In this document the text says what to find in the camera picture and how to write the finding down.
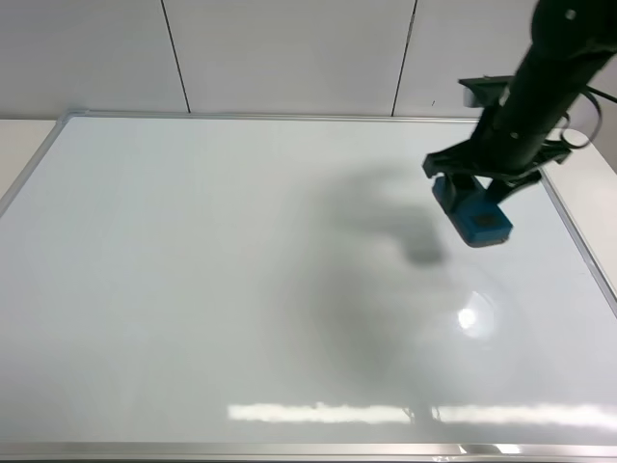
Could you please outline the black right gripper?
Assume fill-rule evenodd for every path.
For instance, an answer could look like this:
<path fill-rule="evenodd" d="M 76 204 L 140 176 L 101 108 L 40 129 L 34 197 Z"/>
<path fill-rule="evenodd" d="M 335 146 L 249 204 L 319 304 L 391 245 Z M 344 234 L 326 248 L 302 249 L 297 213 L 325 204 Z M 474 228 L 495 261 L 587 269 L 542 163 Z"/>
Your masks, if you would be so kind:
<path fill-rule="evenodd" d="M 572 149 L 562 140 L 551 140 L 550 132 L 568 110 L 518 109 L 509 113 L 497 103 L 484 109 L 470 137 L 445 150 L 426 155 L 422 169 L 427 177 L 445 176 L 449 199 L 463 199 L 477 191 L 476 178 L 492 179 L 486 200 L 500 204 L 525 188 L 523 179 L 540 168 L 563 163 Z"/>

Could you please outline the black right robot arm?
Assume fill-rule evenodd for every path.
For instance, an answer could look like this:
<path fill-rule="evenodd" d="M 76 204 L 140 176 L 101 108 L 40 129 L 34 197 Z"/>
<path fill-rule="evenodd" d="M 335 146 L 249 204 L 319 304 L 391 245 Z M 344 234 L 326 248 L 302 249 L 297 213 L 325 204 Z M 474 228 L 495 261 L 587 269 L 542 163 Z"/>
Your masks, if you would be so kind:
<path fill-rule="evenodd" d="M 446 209 L 475 196 L 498 204 L 538 181 L 543 165 L 563 162 L 575 146 L 548 137 L 615 54 L 615 2 L 538 2 L 515 74 L 461 80 L 482 113 L 467 141 L 426 156 L 438 201 Z"/>

